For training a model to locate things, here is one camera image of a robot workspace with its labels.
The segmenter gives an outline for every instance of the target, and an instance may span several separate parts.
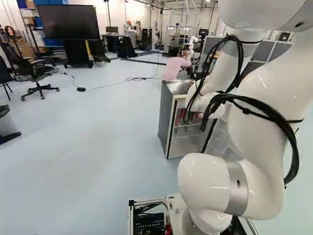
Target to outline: blue storage bin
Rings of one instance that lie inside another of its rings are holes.
[[[38,16],[35,16],[35,25],[37,27],[42,27],[43,23],[41,22],[41,19]]]
[[[68,0],[34,0],[36,5],[40,4],[68,4]]]
[[[25,0],[17,0],[19,8],[27,8]]]
[[[48,0],[34,0],[36,5],[49,4]]]
[[[63,42],[60,39],[44,38],[45,45],[47,47],[61,47]]]

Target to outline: black office chair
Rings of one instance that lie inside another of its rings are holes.
[[[36,60],[34,62],[29,62],[30,58],[21,58],[15,50],[11,47],[9,43],[2,43],[1,45],[4,53],[6,54],[9,61],[14,65],[15,71],[19,75],[30,75],[29,81],[35,82],[37,87],[29,88],[27,94],[21,96],[21,101],[25,101],[25,97],[29,96],[37,91],[39,91],[41,99],[45,99],[43,90],[56,90],[60,91],[58,87],[51,87],[50,84],[45,86],[40,86],[39,81],[43,80],[47,76],[52,76],[55,69],[51,66],[46,66],[46,60]]]
[[[8,96],[9,100],[11,100],[11,98],[5,86],[7,86],[8,89],[11,92],[13,92],[11,88],[9,87],[9,85],[7,84],[7,82],[9,82],[10,80],[11,80],[11,75],[10,75],[10,72],[8,71],[8,67],[6,66],[5,61],[2,58],[2,56],[0,56],[0,85],[3,86],[5,93]]]

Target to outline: floor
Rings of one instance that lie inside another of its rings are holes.
[[[131,76],[161,78],[164,66],[112,60],[105,67],[61,69],[94,88]],[[128,200],[177,192],[179,159],[167,161],[157,136],[161,80],[124,82],[80,93],[72,78],[26,102],[34,84],[11,83],[9,104],[22,137],[0,146],[0,234],[124,235]]]

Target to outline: television screen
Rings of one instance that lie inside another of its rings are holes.
[[[100,39],[92,5],[38,5],[37,8],[47,38]]]

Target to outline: table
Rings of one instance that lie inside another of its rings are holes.
[[[101,36],[104,42],[107,41],[108,51],[112,51],[113,53],[117,52],[118,39],[124,37],[124,35],[118,33],[106,33]]]

